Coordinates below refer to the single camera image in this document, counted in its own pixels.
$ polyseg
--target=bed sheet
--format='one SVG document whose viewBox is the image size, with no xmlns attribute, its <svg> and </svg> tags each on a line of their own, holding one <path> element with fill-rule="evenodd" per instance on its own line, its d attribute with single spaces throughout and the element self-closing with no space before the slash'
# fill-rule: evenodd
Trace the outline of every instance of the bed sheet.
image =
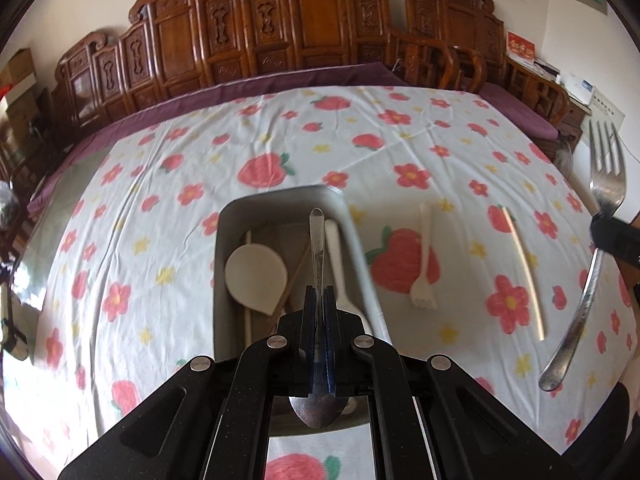
<svg viewBox="0 0 640 480">
<path fill-rule="evenodd" d="M 417 358 L 450 355 L 563 452 L 636 346 L 618 269 L 607 257 L 564 385 L 540 391 L 540 370 L 586 278 L 590 216 L 487 102 L 417 88 L 291 90 L 203 108 L 119 141 L 52 264 L 37 373 L 6 389 L 21 430 L 62 468 L 187 359 L 211 354 L 220 210 L 251 193 L 319 183 L 344 191 L 396 348 Z M 408 298 L 420 202 L 434 208 L 428 277 L 436 311 L 414 309 Z M 499 205 L 509 207 L 527 251 L 544 342 Z M 311 454 L 313 438 L 299 440 Z M 366 462 L 339 433 L 332 439 L 336 460 Z M 274 440 L 271 458 L 285 453 L 278 446 Z"/>
</svg>

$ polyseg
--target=stainless steel fork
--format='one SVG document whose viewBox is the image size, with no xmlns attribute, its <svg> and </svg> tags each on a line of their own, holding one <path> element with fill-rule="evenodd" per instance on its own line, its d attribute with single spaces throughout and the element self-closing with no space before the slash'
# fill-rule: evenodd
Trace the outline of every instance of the stainless steel fork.
<svg viewBox="0 0 640 480">
<path fill-rule="evenodd" d="M 614 154 L 611 138 L 609 137 L 609 129 L 607 128 L 607 123 L 605 123 L 604 131 L 607 147 L 609 148 L 609 158 L 607 159 L 607 154 L 604 152 L 605 140 L 602 138 L 600 122 L 597 122 L 596 126 L 600 145 L 600 168 L 598 168 L 596 142 L 593 135 L 593 126 L 590 121 L 591 181 L 589 187 L 598 206 L 600 206 L 600 211 L 607 216 L 613 216 L 613 213 L 620 207 L 626 195 L 625 157 L 622 152 L 620 138 L 618 137 L 615 126 L 612 124 L 613 143 L 616 145 L 616 153 Z M 571 360 L 574 358 L 575 349 L 582 336 L 591 305 L 593 304 L 593 297 L 595 295 L 596 285 L 598 284 L 600 269 L 602 268 L 603 256 L 604 252 L 600 249 L 596 249 L 593 253 L 587 283 L 584 285 L 578 309 L 575 311 L 574 318 L 564 334 L 560 346 L 556 349 L 556 352 L 551 357 L 545 369 L 542 370 L 542 375 L 540 375 L 538 386 L 540 386 L 541 390 L 551 392 L 560 386 L 562 380 L 564 380 L 566 371 L 569 368 Z"/>
</svg>

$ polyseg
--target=white chopstick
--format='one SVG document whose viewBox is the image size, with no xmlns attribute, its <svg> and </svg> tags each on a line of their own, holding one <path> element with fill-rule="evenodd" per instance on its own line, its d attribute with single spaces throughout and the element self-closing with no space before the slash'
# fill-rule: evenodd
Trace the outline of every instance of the white chopstick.
<svg viewBox="0 0 640 480">
<path fill-rule="evenodd" d="M 509 210 L 505 206 L 500 206 L 502 209 L 502 214 L 507 221 L 507 225 L 511 230 L 511 234 L 513 235 L 513 239 L 516 242 L 516 247 L 518 248 L 518 254 L 520 255 L 520 259 L 522 261 L 522 267 L 524 268 L 525 276 L 527 277 L 527 283 L 529 284 L 529 290 L 531 292 L 531 303 L 533 303 L 533 313 L 536 316 L 536 325 L 538 327 L 538 337 L 540 341 L 545 340 L 545 327 L 542 324 L 542 312 L 540 311 L 540 304 L 538 303 L 538 294 L 536 292 L 536 287 L 533 284 L 533 278 L 531 276 L 531 269 L 529 268 L 529 261 L 524 254 L 524 250 L 522 249 L 522 243 L 520 243 L 520 237 L 518 236 L 518 232 L 511 221 L 511 216 L 509 215 Z"/>
</svg>

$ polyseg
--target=metal screw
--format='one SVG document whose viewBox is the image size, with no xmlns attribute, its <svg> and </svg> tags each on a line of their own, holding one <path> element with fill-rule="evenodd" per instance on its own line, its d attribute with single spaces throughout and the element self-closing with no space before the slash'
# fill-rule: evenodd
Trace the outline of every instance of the metal screw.
<svg viewBox="0 0 640 480">
<path fill-rule="evenodd" d="M 353 340 L 353 344 L 358 348 L 371 348 L 373 343 L 373 338 L 370 335 L 359 335 Z"/>
<path fill-rule="evenodd" d="M 269 348 L 283 348 L 287 345 L 287 338 L 283 335 L 272 335 L 267 339 L 267 346 Z"/>
<path fill-rule="evenodd" d="M 200 356 L 191 361 L 191 370 L 194 372 L 203 372 L 211 366 L 211 360 L 208 357 Z"/>
<path fill-rule="evenodd" d="M 431 366 L 436 370 L 449 370 L 449 368 L 451 368 L 451 361 L 444 357 L 444 355 L 436 355 L 436 357 L 431 360 Z"/>
</svg>

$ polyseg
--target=purple bed sheet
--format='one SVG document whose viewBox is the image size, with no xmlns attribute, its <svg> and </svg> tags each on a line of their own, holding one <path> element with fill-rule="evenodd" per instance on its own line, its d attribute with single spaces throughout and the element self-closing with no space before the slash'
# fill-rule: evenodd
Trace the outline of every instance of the purple bed sheet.
<svg viewBox="0 0 640 480">
<path fill-rule="evenodd" d="M 125 117 L 78 142 L 60 167 L 46 179 L 38 195 L 30 201 L 27 206 L 29 214 L 37 215 L 47 206 L 58 180 L 69 167 L 81 162 L 89 155 L 113 146 L 118 140 L 135 132 L 194 110 L 227 103 L 234 99 L 313 86 L 408 86 L 408 84 L 395 76 L 382 63 L 377 62 L 258 76 L 223 83 L 176 97 Z"/>
</svg>

